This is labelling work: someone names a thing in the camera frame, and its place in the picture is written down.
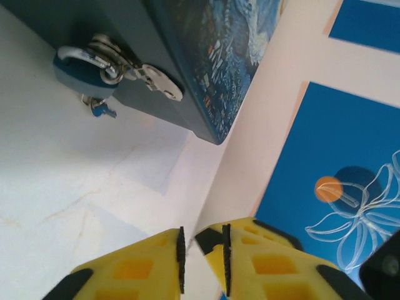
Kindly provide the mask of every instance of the key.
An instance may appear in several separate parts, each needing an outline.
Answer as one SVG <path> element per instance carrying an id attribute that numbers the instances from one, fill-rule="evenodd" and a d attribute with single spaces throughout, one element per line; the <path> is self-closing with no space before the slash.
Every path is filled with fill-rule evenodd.
<path id="1" fill-rule="evenodd" d="M 92 115 L 97 118 L 103 114 L 107 114 L 112 118 L 117 117 L 117 113 L 108 107 L 105 99 L 92 98 L 90 102 L 90 110 Z"/>

